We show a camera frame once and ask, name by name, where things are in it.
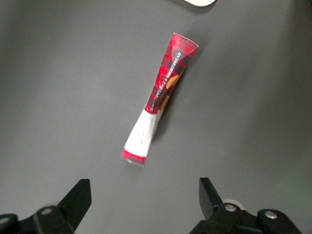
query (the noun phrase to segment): gray table surface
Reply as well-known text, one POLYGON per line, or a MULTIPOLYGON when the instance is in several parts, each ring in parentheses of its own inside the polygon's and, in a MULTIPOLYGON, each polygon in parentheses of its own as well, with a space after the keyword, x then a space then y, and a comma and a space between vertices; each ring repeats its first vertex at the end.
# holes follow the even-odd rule
POLYGON ((309 0, 2 0, 0 214, 89 178, 78 234, 187 234, 209 177, 312 233, 311 78, 309 0), (142 168, 120 153, 173 32, 199 49, 142 168))

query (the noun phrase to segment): snack wrapper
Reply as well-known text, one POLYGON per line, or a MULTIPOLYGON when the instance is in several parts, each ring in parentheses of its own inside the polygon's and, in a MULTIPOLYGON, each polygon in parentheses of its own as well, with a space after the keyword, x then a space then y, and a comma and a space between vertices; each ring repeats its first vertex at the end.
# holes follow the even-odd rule
POLYGON ((121 158, 144 166, 169 97, 197 48, 198 45, 186 37, 172 35, 152 93, 126 141, 121 158))

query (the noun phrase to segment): screw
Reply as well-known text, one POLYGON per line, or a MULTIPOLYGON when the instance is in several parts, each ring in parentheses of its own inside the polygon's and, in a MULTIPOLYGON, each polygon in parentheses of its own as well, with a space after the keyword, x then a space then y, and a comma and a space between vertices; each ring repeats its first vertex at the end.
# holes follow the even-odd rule
POLYGON ((226 209, 227 211, 229 211, 229 212, 234 212, 234 211, 236 211, 236 207, 235 207, 235 206, 232 206, 232 205, 230 205, 230 204, 226 205, 226 206, 225 206, 225 209, 226 209))
POLYGON ((0 219, 0 225, 3 223, 6 223, 7 221, 9 221, 10 219, 8 217, 2 218, 0 219))
POLYGON ((41 212, 41 214, 42 215, 47 215, 47 214, 49 214, 49 213, 51 213, 51 209, 50 208, 46 208, 46 209, 44 209, 42 212, 41 212))
POLYGON ((264 213, 264 215, 265 215, 266 217, 268 217, 268 218, 271 218, 271 219, 276 219, 276 218, 277 218, 277 215, 276 215, 274 212, 272 212, 272 211, 266 211, 266 212, 264 213))

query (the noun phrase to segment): plastic packaging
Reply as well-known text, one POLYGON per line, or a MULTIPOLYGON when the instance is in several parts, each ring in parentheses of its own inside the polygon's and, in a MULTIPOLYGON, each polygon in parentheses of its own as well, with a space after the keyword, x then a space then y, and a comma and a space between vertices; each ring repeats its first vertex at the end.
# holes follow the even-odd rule
POLYGON ((176 83, 198 45, 174 33, 162 60, 152 93, 133 127, 121 158, 144 165, 158 122, 176 83))

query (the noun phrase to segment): white object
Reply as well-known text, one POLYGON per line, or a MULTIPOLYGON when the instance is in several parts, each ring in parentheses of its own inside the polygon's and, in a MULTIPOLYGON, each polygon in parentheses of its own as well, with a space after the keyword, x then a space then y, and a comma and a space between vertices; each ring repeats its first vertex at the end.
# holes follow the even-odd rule
POLYGON ((194 6, 208 6, 211 3, 215 2, 215 0, 185 0, 185 1, 194 6))
POLYGON ((143 110, 133 127, 124 149, 136 156, 146 157, 154 137, 162 111, 150 114, 143 110))

